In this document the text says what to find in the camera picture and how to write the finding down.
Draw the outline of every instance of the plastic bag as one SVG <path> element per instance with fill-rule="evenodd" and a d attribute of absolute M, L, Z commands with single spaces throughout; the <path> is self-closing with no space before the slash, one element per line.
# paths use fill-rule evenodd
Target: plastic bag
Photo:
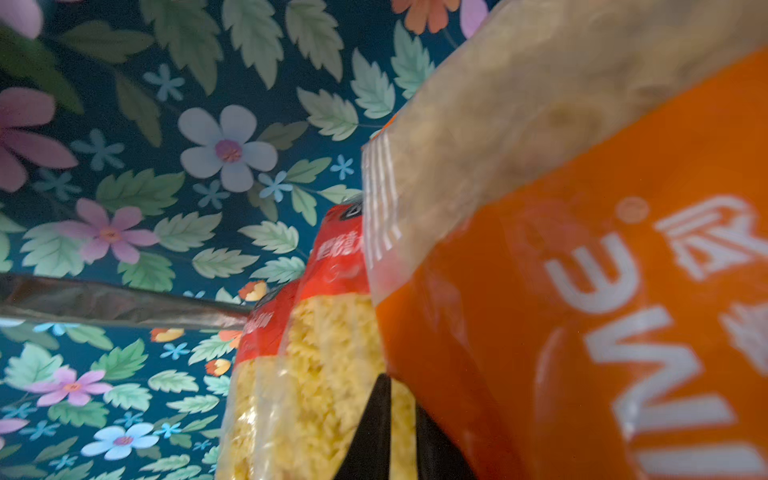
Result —
<path fill-rule="evenodd" d="M 362 199 L 333 207 L 315 240 L 286 335 L 286 398 L 279 411 L 276 471 L 330 480 L 384 371 L 362 258 Z M 415 480 L 415 403 L 392 387 L 390 478 Z"/>
<path fill-rule="evenodd" d="M 257 445 L 274 441 L 272 412 L 282 398 L 277 353 L 298 290 L 294 281 L 253 308 L 240 339 L 222 426 L 217 480 L 265 478 L 270 459 Z"/>
<path fill-rule="evenodd" d="M 388 370 L 481 480 L 768 475 L 766 21 L 505 2 L 366 147 Z"/>

